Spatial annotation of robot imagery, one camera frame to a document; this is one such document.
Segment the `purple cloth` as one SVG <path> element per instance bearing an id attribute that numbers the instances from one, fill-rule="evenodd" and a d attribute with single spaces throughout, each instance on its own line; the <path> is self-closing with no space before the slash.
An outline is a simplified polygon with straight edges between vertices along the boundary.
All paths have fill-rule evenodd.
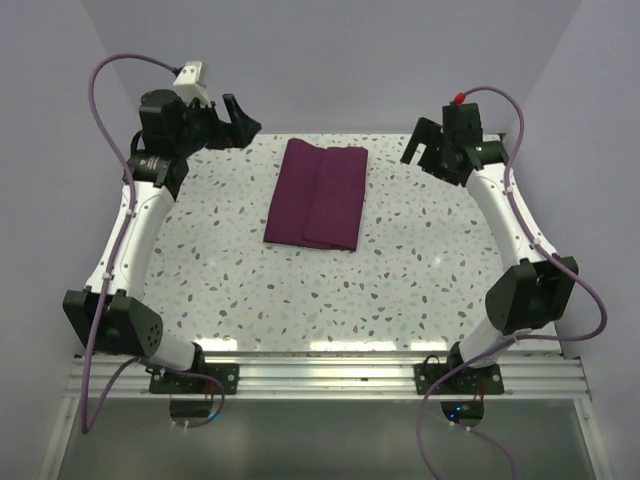
<path id="1" fill-rule="evenodd" d="M 368 150 L 288 141 L 271 199 L 266 243 L 320 250 L 357 249 Z"/>

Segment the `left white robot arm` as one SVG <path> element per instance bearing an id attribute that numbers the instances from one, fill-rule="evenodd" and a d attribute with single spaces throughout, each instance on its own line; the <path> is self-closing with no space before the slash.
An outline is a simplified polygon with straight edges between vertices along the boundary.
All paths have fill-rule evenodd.
<path id="1" fill-rule="evenodd" d="M 62 308 L 89 352 L 144 358 L 173 369 L 185 392 L 201 390 L 207 367 L 198 347 L 168 333 L 161 316 L 144 304 L 144 281 L 159 230 L 188 172 L 188 159 L 202 149 L 243 149 L 261 125 L 232 94 L 223 97 L 229 115 L 214 105 L 182 100 L 160 89 L 141 98 L 141 129 L 131 142 L 120 208 L 104 252 L 81 290 L 69 290 Z"/>

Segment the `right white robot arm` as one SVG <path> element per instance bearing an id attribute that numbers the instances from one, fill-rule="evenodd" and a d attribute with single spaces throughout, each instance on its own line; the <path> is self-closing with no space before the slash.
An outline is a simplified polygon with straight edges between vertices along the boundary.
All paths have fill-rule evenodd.
<path id="1" fill-rule="evenodd" d="M 474 362 L 472 358 L 517 335 L 531 334 L 560 319 L 573 290 L 574 281 L 535 250 L 542 246 L 573 273 L 576 260 L 560 257 L 555 247 L 539 231 L 516 185 L 516 204 L 534 231 L 529 241 L 507 200 L 503 177 L 508 160 L 501 141 L 493 138 L 476 142 L 467 149 L 469 160 L 459 157 L 460 169 L 449 171 L 442 158 L 445 146 L 441 126 L 421 117 L 401 157 L 405 164 L 422 145 L 418 166 L 439 180 L 463 186 L 480 208 L 496 241 L 503 274 L 485 296 L 486 318 L 462 341 L 451 348 L 452 362 L 445 369 L 451 389 L 468 392 L 481 380 L 480 368 L 497 362 L 497 352 Z"/>

